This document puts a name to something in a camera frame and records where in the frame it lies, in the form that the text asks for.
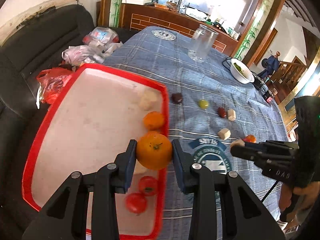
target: green bamboo painting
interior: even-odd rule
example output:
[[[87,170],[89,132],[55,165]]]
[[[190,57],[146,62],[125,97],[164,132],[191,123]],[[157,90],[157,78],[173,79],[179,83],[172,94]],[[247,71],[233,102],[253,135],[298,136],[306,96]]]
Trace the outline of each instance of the green bamboo painting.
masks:
[[[246,37],[244,38],[242,44],[240,45],[238,51],[235,54],[235,58],[243,60],[243,58],[249,51],[250,47],[252,46],[254,40],[257,38],[263,24],[265,23],[265,20],[267,19],[273,2],[274,0],[263,0],[250,30],[248,31]]]
[[[121,0],[111,0],[109,26],[118,27]]]

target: tablecloth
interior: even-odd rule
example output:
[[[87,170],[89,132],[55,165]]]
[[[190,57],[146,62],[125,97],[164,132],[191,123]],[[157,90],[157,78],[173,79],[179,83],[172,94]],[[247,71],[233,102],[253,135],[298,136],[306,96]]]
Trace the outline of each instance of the tablecloth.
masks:
[[[228,170],[237,171],[261,199],[273,185],[274,180],[261,175],[261,169],[253,162],[234,158],[230,143],[253,134],[257,141],[286,141],[286,129],[278,106],[272,100],[268,104],[262,93],[251,83],[241,84],[222,65],[227,57],[211,49],[204,63],[193,61],[188,56],[190,38],[175,31],[148,27],[130,38],[121,48],[104,61],[104,65],[135,72],[157,80],[167,86],[169,96],[180,92],[182,104],[170,102],[169,138],[179,139],[182,149],[194,153],[190,142],[197,138],[218,139],[222,128],[231,131],[231,138],[223,141],[226,150],[224,164]],[[202,110],[198,101],[205,99],[209,107]],[[220,118],[218,107],[234,109],[236,120]],[[279,215],[280,185],[265,200],[264,204],[273,215]],[[221,220],[221,208],[217,206],[217,219]],[[183,195],[178,188],[173,166],[168,167],[163,227],[158,239],[188,239],[192,214],[192,197]],[[222,239],[221,224],[218,224],[218,239]]]

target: glass cup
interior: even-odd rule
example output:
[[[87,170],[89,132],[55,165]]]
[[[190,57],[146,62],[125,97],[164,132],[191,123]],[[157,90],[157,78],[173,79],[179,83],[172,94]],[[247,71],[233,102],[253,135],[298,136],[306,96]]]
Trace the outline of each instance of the glass cup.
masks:
[[[197,62],[204,62],[219,33],[200,24],[189,44],[188,55]]]

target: metal bolt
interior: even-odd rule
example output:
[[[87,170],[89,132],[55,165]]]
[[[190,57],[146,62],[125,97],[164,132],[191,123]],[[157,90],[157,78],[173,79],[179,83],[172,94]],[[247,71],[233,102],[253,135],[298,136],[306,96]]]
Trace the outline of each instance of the metal bolt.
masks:
[[[77,179],[79,177],[80,177],[80,172],[79,171],[75,171],[75,172],[71,173],[71,178]]]
[[[238,176],[238,173],[236,173],[235,171],[229,171],[229,176],[232,178],[236,178]]]
[[[117,165],[115,163],[109,163],[107,165],[108,170],[114,170],[117,167]]]
[[[199,169],[201,169],[202,165],[201,165],[200,163],[194,163],[194,164],[192,165],[192,167],[193,167],[195,170],[199,170]]]

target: green grape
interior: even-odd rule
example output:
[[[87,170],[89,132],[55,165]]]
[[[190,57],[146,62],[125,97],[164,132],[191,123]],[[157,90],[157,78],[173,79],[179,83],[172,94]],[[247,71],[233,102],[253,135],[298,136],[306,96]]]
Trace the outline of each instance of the green grape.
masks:
[[[201,109],[207,109],[209,106],[209,102],[207,100],[201,99],[199,100],[199,106]]]

